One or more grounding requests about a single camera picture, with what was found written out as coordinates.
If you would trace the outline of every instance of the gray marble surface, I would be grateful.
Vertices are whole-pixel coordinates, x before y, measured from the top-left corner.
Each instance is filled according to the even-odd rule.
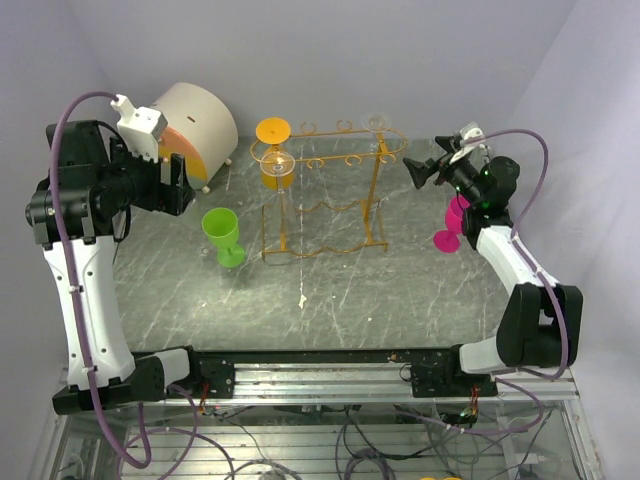
[[[430,182],[420,191],[400,161],[383,165],[382,199],[389,250],[368,247],[346,255],[323,253],[268,265],[261,258],[261,206],[273,192],[249,156],[252,139],[240,140],[231,167],[223,166],[198,195],[197,212],[173,218],[136,211],[115,263],[123,328],[132,350],[191,344],[197,349],[328,349],[450,346],[491,336],[506,306],[497,275],[463,242],[440,253],[435,232],[453,191]],[[368,151],[371,139],[289,142],[297,158],[330,152]],[[427,140],[410,143],[408,155],[436,153]],[[290,189],[296,206],[324,200],[345,205],[364,198],[373,161],[342,161],[310,170],[298,165]],[[239,217],[246,261],[218,265],[215,248],[200,229],[209,209],[227,207]],[[313,250],[348,248],[364,240],[358,209],[319,210],[302,217],[299,244]]]

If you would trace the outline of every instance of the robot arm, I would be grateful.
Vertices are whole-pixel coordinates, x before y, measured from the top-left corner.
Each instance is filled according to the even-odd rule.
[[[578,349],[582,294],[576,287],[562,285],[547,274],[519,238],[512,238],[513,223],[507,206],[516,190],[520,167],[512,159],[499,156],[478,171],[469,157],[479,144],[469,140],[482,136],[477,125],[470,124],[454,136],[435,138],[446,152],[439,159],[424,163],[404,159],[417,189],[437,174],[435,185],[449,183],[470,203],[464,212],[463,234],[471,247],[493,267],[510,294],[496,336],[461,346],[461,369],[478,374],[508,367],[560,365],[562,342],[558,312],[551,305],[540,273],[562,309],[571,365]]]
[[[56,281],[69,349],[68,386],[53,399],[59,414],[92,408],[87,372],[80,354],[71,288],[79,288],[90,353],[102,404],[165,398],[166,386],[190,376],[194,355],[174,348],[134,359],[127,346],[115,293],[113,219],[131,206],[180,215],[195,197],[186,181],[184,158],[158,158],[157,140],[166,128],[162,113],[136,109],[128,98],[112,102],[121,113],[107,155],[99,122],[71,122],[62,137],[58,178],[63,218],[76,261],[79,287],[70,285],[65,254],[53,218],[48,178],[40,182],[26,209],[36,243]],[[49,141],[55,126],[47,129]]]

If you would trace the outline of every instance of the glass base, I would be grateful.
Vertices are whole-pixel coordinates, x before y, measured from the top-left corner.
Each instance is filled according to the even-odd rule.
[[[244,248],[241,245],[218,250],[218,263],[223,267],[237,267],[242,262],[244,262]]]

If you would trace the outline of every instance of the cable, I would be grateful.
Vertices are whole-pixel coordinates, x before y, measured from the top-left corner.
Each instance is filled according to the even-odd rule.
[[[431,445],[435,445],[435,442],[433,441],[433,437],[431,436],[431,429],[429,428],[428,425],[426,427],[427,427],[426,430],[427,430],[427,437],[429,437],[429,442],[431,443]],[[445,468],[445,472],[447,473],[447,475],[451,475],[452,477],[462,477],[459,473],[456,473],[453,470],[451,470],[451,466],[449,466],[449,462],[447,462],[447,459],[442,456],[442,454],[438,451],[437,448],[434,447],[433,451],[438,457],[438,460],[440,460],[440,463],[442,463],[442,466]]]
[[[542,423],[540,424],[540,427],[538,427],[538,430],[536,431],[536,433],[533,435],[533,438],[531,439],[531,442],[529,442],[529,446],[527,447],[527,451],[524,454],[524,457],[522,457],[522,460],[520,461],[520,463],[518,465],[513,465],[512,467],[507,467],[504,470],[502,470],[501,472],[496,473],[495,475],[493,475],[492,477],[487,478],[487,480],[493,480],[496,477],[499,477],[500,475],[502,475],[503,473],[508,472],[509,470],[512,470],[514,468],[520,468],[522,467],[525,462],[527,461],[527,458],[529,458],[529,454],[531,453],[531,450],[533,449],[533,444],[536,443],[536,440],[538,438],[538,435],[540,435],[540,432],[542,431],[542,429],[544,428],[544,426],[547,424],[547,422],[549,421],[549,418],[551,418],[551,415],[553,415],[553,412],[555,412],[554,410],[551,410],[547,416],[545,417],[545,419],[542,421]],[[516,473],[515,478],[518,478],[518,476],[520,475],[520,472],[518,471]]]
[[[198,431],[198,408],[196,407],[196,404],[194,403],[193,398],[191,398],[191,395],[189,395],[189,393],[184,388],[180,387],[179,385],[173,385],[172,384],[172,385],[169,385],[167,388],[169,390],[172,390],[172,391],[178,393],[179,395],[182,395],[184,398],[187,399],[187,401],[189,402],[189,405],[191,405],[191,408],[193,410],[193,430],[191,432],[189,432],[188,430],[184,430],[189,434],[189,441],[187,442],[187,446],[185,447],[184,451],[182,452],[182,455],[180,455],[178,460],[176,460],[176,462],[171,466],[171,468],[169,470],[167,470],[162,476],[160,476],[158,478],[158,480],[164,480],[165,478],[169,477],[173,472],[175,472],[175,470],[180,466],[180,464],[183,462],[183,460],[186,458],[187,454],[191,450],[191,447],[193,446],[193,442],[195,441],[196,436],[198,435],[198,433],[197,433],[197,431]],[[160,431],[166,431],[166,430],[167,430],[167,428],[160,429]],[[142,426],[140,428],[140,434],[135,436],[132,440],[130,440],[129,443],[124,448],[126,449],[126,448],[130,447],[133,444],[133,442],[135,442],[139,438],[142,438],[143,442],[144,442],[145,438],[147,438],[147,442],[149,441],[148,432],[146,432],[144,430],[144,423],[142,424]],[[123,457],[119,457],[118,458],[117,474],[119,476],[120,476],[120,471],[122,469],[122,460],[123,460]]]
[[[151,429],[147,430],[147,435],[156,435],[158,433],[167,433],[167,432],[179,433],[181,435],[191,435],[194,438],[198,438],[200,440],[204,440],[205,442],[208,442],[211,445],[213,445],[214,447],[216,447],[224,455],[225,459],[227,460],[227,463],[229,464],[230,471],[233,473],[233,475],[231,477],[227,477],[227,478],[235,479],[235,472],[233,470],[233,459],[231,458],[229,453],[224,449],[224,447],[222,445],[220,445],[218,442],[216,442],[215,440],[213,440],[213,439],[211,439],[211,438],[209,438],[209,437],[207,437],[205,435],[202,435],[201,433],[195,433],[194,434],[193,431],[189,431],[189,430],[185,430],[183,428],[177,428],[177,427],[151,428]],[[126,447],[127,448],[131,447],[131,445],[133,445],[139,439],[140,439],[140,435],[136,435],[131,440],[129,440],[129,443],[127,443]]]
[[[350,480],[351,474],[354,472],[355,468],[365,461],[375,463],[378,466],[378,468],[380,469],[380,473],[382,473],[383,480],[396,480],[396,473],[389,466],[386,458],[378,455],[372,450],[367,449],[359,450],[357,457],[352,457],[349,459],[344,471],[344,480]]]
[[[82,460],[82,457],[80,455],[78,455],[77,453],[72,453],[71,455],[69,455],[69,458],[77,458],[78,461],[80,462],[80,478],[84,477],[84,461]]]
[[[71,244],[71,240],[69,239],[69,234],[64,223],[64,218],[62,216],[62,207],[60,204],[58,165],[60,163],[60,145],[62,144],[62,135],[64,132],[64,128],[73,110],[83,101],[94,97],[106,97],[113,101],[118,100],[118,97],[108,92],[85,93],[84,95],[81,95],[73,102],[71,102],[71,104],[65,109],[65,111],[60,116],[60,119],[58,120],[58,124],[56,125],[56,129],[51,142],[51,169],[49,172],[51,201],[53,203],[56,228],[60,235],[60,242],[62,243],[62,248],[64,251],[65,263],[67,266],[67,275],[69,278],[71,301],[73,304],[73,314],[75,317],[76,329],[78,331],[78,343],[80,345],[82,361],[87,371],[93,410],[96,413],[96,418],[98,420],[98,423],[100,424],[100,428],[102,429],[105,438],[114,449],[114,451],[118,454],[118,457],[123,458],[127,463],[131,464],[137,469],[143,469],[146,468],[151,462],[151,446],[149,445],[149,439],[147,438],[144,431],[142,404],[140,404],[138,407],[138,424],[140,427],[140,432],[142,434],[142,443],[144,445],[145,452],[145,459],[142,462],[129,455],[123,449],[122,445],[119,444],[118,439],[115,437],[115,435],[111,431],[111,428],[109,427],[109,423],[107,422],[104,411],[102,409],[102,402],[100,401],[98,385],[95,377],[96,370],[95,366],[93,365],[93,359],[91,358],[91,347],[89,344],[89,336],[87,333],[87,326],[85,325],[84,312],[82,308],[82,297],[80,296],[80,282],[78,280],[76,260],[73,253],[73,246]]]
[[[503,385],[506,385],[510,388],[513,388],[514,390],[519,391],[520,393],[524,393],[525,395],[527,395],[529,398],[531,398],[534,403],[536,404],[536,407],[538,408],[538,416],[532,420],[531,422],[525,424],[525,425],[521,425],[519,427],[508,427],[505,428],[503,430],[479,430],[479,429],[468,429],[468,428],[461,428],[458,427],[457,425],[451,425],[451,424],[447,424],[445,422],[443,422],[442,420],[439,419],[435,419],[435,418],[431,418],[431,417],[425,417],[423,415],[418,415],[416,413],[413,412],[406,412],[403,410],[397,410],[396,412],[400,415],[404,415],[406,417],[411,417],[411,418],[416,418],[422,422],[428,422],[428,423],[432,423],[435,425],[439,425],[441,427],[444,427],[447,430],[453,430],[454,432],[458,432],[458,433],[464,433],[464,434],[468,434],[468,435],[480,435],[480,436],[487,436],[487,435],[504,435],[504,434],[510,434],[510,433],[520,433],[520,432],[526,432],[527,430],[529,430],[531,427],[536,426],[537,424],[539,424],[542,421],[542,417],[544,416],[544,405],[542,405],[542,402],[540,401],[540,399],[538,397],[536,397],[533,393],[529,392],[528,390],[522,388],[519,385],[516,385],[515,383],[511,383],[508,380],[504,380],[502,378],[496,378],[495,379],[496,383],[502,383]]]
[[[236,473],[240,472],[241,470],[244,470],[247,467],[250,467],[251,465],[269,465],[271,468],[275,468],[276,470],[286,473],[287,475],[291,475],[295,480],[302,480],[302,477],[298,473],[288,469],[284,465],[280,465],[279,463],[272,462],[271,460],[250,460],[247,463],[244,463],[240,465],[238,468],[236,468],[235,470],[233,470],[229,475],[224,477],[224,480],[227,480],[229,478],[234,478],[234,475]]]
[[[129,236],[130,231],[131,231],[131,205],[129,205],[124,211],[124,231],[122,232],[122,236],[116,237],[114,235],[113,241],[116,243],[123,242]]]
[[[525,215],[531,208],[531,205],[533,205],[533,202],[538,197],[538,194],[542,189],[542,184],[544,183],[544,180],[547,176],[547,170],[549,168],[549,147],[547,146],[547,142],[544,141],[542,136],[540,136],[538,133],[532,130],[528,130],[525,128],[511,128],[508,130],[500,130],[498,132],[494,132],[489,135],[474,137],[474,138],[465,140],[463,142],[463,145],[468,145],[470,143],[476,143],[478,141],[483,141],[489,138],[499,137],[502,135],[507,135],[512,133],[521,133],[524,135],[529,135],[535,138],[540,143],[540,146],[542,147],[542,154],[543,154],[542,172],[540,172],[540,178],[538,178],[538,183],[536,184],[536,187],[533,190],[533,193],[531,194],[531,198],[529,198],[529,201],[526,203],[525,207],[522,209],[520,214],[516,217],[516,219],[513,222],[513,228],[511,229],[511,241],[515,250],[518,252],[518,254],[520,254],[520,256],[527,263],[527,265],[529,265],[529,268],[531,268],[534,274],[540,279],[540,282],[542,283],[545,291],[547,292],[547,295],[549,295],[549,299],[551,300],[551,304],[553,305],[553,310],[556,314],[556,317],[558,318],[558,328],[560,330],[560,341],[562,344],[562,350],[560,354],[560,365],[558,366],[558,370],[554,374],[549,375],[549,374],[538,372],[537,370],[533,370],[526,367],[519,368],[518,370],[527,372],[531,375],[535,375],[540,378],[544,378],[546,380],[557,380],[565,372],[565,370],[567,369],[567,365],[569,363],[569,334],[567,332],[567,323],[564,318],[564,314],[562,313],[562,308],[560,307],[560,302],[558,301],[558,297],[556,296],[555,292],[553,291],[553,288],[551,287],[551,282],[541,271],[539,271],[538,265],[536,264],[536,262],[533,260],[533,258],[531,258],[527,254],[524,247],[520,244],[520,236],[519,236],[520,224],[522,223],[522,220],[524,219]]]
[[[393,454],[393,453],[384,453],[381,452],[380,450],[378,450],[367,438],[367,436],[364,434],[364,432],[360,429],[360,426],[356,423],[356,421],[353,419],[353,417],[351,417],[349,415],[348,411],[345,411],[345,413],[347,414],[347,420],[344,423],[345,428],[342,430],[342,442],[344,443],[345,448],[347,449],[347,452],[349,452],[349,454],[352,457],[357,457],[357,452],[354,453],[351,448],[349,448],[349,445],[347,445],[347,427],[349,426],[349,424],[353,424],[353,426],[356,428],[356,430],[358,431],[358,433],[360,434],[360,436],[362,437],[362,439],[364,440],[364,442],[367,444],[367,446],[371,449],[372,452],[375,452],[376,455],[380,456],[380,457],[384,457],[387,460],[396,460],[396,461],[403,461],[403,460],[410,460],[413,458],[420,458],[423,457],[424,455],[421,455],[424,452],[427,452],[429,450],[431,450],[432,448],[434,448],[432,445],[429,445],[425,448],[422,448],[416,452],[410,453],[408,455],[400,455],[400,454]]]
[[[263,460],[267,460],[267,457],[265,456],[265,454],[262,453],[262,450],[260,450],[260,444],[258,444],[258,440],[256,440],[256,437],[254,437],[251,433],[249,433],[249,431],[245,427],[243,427],[242,425],[238,425],[237,423],[233,423],[233,422],[229,421],[229,419],[224,418],[222,415],[216,415],[215,413],[213,415],[214,415],[215,418],[219,418],[221,420],[224,420],[225,422],[227,422],[230,425],[233,425],[234,427],[241,428],[244,433],[246,433],[247,435],[249,435],[251,437],[251,440],[253,440],[253,443],[256,445],[256,448],[258,449],[258,453],[260,454],[262,459]]]
[[[118,139],[118,141],[124,145],[125,147],[127,146],[127,142],[124,141],[124,138],[122,138],[122,135],[120,135],[120,132],[118,132],[118,130],[116,130],[115,128],[113,128],[111,125],[109,125],[107,122],[103,122],[102,120],[96,120],[95,121],[96,125],[98,125],[99,127],[102,128],[106,128],[107,130],[109,130],[114,137],[116,137]]]
[[[236,413],[233,413],[233,414],[231,414],[231,415],[224,415],[224,414],[223,414],[223,415],[219,415],[219,416],[220,416],[220,417],[224,417],[224,418],[223,418],[224,420],[229,420],[230,418],[237,417],[238,415],[240,415],[240,414],[242,414],[242,413],[246,412],[247,410],[251,410],[252,408],[254,408],[254,406],[253,406],[253,405],[250,405],[250,406],[245,407],[245,408],[243,408],[243,409],[241,409],[241,410],[239,410],[239,411],[237,411]]]

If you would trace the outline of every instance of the white bracket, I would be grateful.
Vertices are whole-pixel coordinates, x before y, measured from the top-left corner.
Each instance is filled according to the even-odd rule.
[[[460,135],[462,136],[462,140],[464,142],[465,140],[470,140],[472,138],[482,137],[484,136],[484,133],[482,132],[482,130],[480,130],[477,123],[471,122],[469,125],[467,125],[462,130],[460,130]],[[477,147],[480,147],[481,145],[484,146],[483,143],[472,143],[470,145],[463,145],[463,147],[459,151],[457,151],[453,155],[453,157],[451,157],[451,160],[449,161],[449,165],[457,162],[462,157],[467,155],[469,152],[475,150]]]
[[[152,108],[135,108],[125,95],[117,95],[118,101],[111,107],[120,114],[118,132],[127,143],[127,148],[136,157],[158,162],[158,140],[167,128],[167,119],[162,112]]]

